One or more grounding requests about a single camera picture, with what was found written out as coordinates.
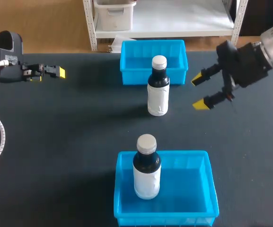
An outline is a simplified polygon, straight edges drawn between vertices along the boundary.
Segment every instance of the shelf leg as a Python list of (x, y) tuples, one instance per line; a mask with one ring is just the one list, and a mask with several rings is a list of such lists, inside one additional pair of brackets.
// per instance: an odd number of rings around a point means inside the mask
[(86, 16), (86, 22), (88, 26), (89, 39), (91, 44), (91, 50), (97, 51), (97, 36), (95, 34), (95, 26), (92, 16), (92, 0), (83, 0), (84, 10)]
[(233, 29), (233, 34), (232, 34), (232, 43), (234, 45), (237, 44), (237, 40), (239, 37), (240, 29), (242, 26), (242, 22), (245, 16), (246, 8), (247, 8), (248, 0), (240, 0), (238, 11), (236, 14), (236, 19), (234, 23), (234, 29)]

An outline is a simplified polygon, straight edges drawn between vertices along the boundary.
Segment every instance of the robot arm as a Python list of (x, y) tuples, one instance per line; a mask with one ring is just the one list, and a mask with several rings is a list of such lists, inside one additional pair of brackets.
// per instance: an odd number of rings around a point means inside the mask
[(196, 110), (210, 110), (226, 99), (232, 101), (235, 89), (247, 87), (268, 76), (268, 71), (273, 68), (273, 27), (261, 35), (261, 42), (236, 48), (226, 41), (216, 48), (216, 52), (218, 63), (203, 69), (191, 82), (197, 86), (222, 71), (224, 87), (194, 103)]
[(0, 32), (0, 61), (2, 60), (9, 61), (10, 67), (0, 67), (1, 83), (41, 81), (45, 74), (65, 78), (65, 70), (60, 66), (28, 65), (24, 61), (22, 38), (13, 32)]

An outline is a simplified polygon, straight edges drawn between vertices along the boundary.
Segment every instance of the white shelf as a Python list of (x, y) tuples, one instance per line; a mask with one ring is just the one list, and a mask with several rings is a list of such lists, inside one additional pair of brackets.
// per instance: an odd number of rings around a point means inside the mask
[(132, 30), (103, 31), (97, 15), (94, 23), (96, 38), (223, 36), (234, 28), (222, 0), (138, 0)]

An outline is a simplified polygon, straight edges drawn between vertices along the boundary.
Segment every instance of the white label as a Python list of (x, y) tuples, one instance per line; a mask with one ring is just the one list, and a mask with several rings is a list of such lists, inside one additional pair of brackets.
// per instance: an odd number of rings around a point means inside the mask
[(5, 55), (5, 59), (8, 61), (13, 61), (13, 62), (15, 62), (15, 64), (18, 62), (17, 56)]
[(134, 189), (138, 197), (150, 200), (159, 193), (161, 165), (157, 171), (144, 174), (133, 166)]
[(151, 87), (148, 84), (148, 111), (154, 116), (162, 116), (168, 111), (170, 85)]

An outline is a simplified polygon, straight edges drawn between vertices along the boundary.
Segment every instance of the white storage box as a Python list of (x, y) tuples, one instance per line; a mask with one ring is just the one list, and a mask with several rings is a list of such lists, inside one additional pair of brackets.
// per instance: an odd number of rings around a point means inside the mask
[(132, 0), (94, 0), (99, 20), (104, 31), (123, 31), (132, 29)]

